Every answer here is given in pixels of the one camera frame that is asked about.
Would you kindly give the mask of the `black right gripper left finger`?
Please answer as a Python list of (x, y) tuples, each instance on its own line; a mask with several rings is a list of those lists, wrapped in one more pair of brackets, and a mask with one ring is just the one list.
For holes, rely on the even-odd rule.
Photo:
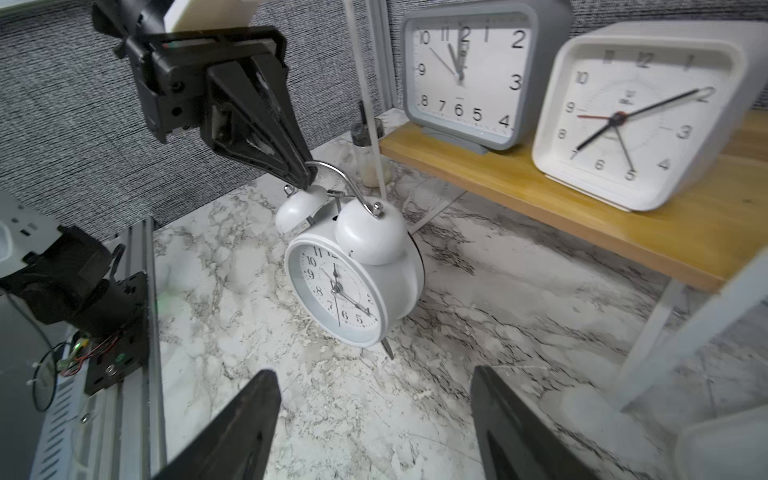
[(157, 479), (262, 479), (281, 407), (278, 377), (261, 370)]

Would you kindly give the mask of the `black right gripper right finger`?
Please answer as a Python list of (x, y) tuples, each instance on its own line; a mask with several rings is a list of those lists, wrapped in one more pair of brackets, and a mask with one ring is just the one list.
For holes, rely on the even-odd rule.
[(470, 404), (487, 479), (595, 479), (490, 366), (472, 375)]

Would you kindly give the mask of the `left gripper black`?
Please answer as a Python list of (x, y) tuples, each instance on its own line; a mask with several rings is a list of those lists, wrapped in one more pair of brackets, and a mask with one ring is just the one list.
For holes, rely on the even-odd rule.
[(159, 142), (197, 128), (214, 154), (305, 190), (316, 169), (287, 89), (286, 49), (274, 26), (133, 34), (124, 43)]

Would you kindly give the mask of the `white twin bell alarm clock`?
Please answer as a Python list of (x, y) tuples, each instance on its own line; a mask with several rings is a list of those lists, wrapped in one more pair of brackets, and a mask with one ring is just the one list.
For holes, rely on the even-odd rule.
[(299, 303), (331, 336), (354, 347), (379, 344), (391, 354), (386, 336), (412, 313), (425, 286), (423, 257), (395, 205), (364, 195), (330, 163), (309, 165), (337, 174), (347, 189), (285, 190), (276, 228), (299, 232), (285, 251), (287, 279)]

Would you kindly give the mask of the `grey rectangular alarm clock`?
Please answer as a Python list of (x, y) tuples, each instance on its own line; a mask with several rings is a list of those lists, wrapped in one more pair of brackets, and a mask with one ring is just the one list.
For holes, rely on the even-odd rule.
[(424, 133), (478, 154), (517, 145), (537, 125), (571, 25), (568, 1), (477, 1), (407, 14), (407, 116)]

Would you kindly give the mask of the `small white square alarm clock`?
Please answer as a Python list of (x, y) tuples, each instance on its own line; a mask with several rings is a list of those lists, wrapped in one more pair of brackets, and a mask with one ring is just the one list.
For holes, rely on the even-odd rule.
[(766, 82), (763, 22), (600, 28), (560, 48), (533, 162), (618, 209), (654, 210), (701, 179)]

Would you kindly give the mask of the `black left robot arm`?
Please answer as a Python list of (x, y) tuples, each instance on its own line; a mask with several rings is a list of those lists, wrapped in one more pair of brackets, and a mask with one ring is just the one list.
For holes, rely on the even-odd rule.
[(196, 129), (221, 157), (307, 189), (317, 170), (288, 90), (287, 40), (253, 26), (257, 2), (97, 1), (94, 29), (120, 39), (147, 129)]

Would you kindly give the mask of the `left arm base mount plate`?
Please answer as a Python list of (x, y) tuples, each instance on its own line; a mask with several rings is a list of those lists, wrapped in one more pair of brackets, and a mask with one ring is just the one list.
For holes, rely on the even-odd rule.
[(143, 271), (119, 282), (126, 290), (132, 317), (87, 361), (84, 393), (88, 396), (122, 383), (149, 359), (148, 277)]

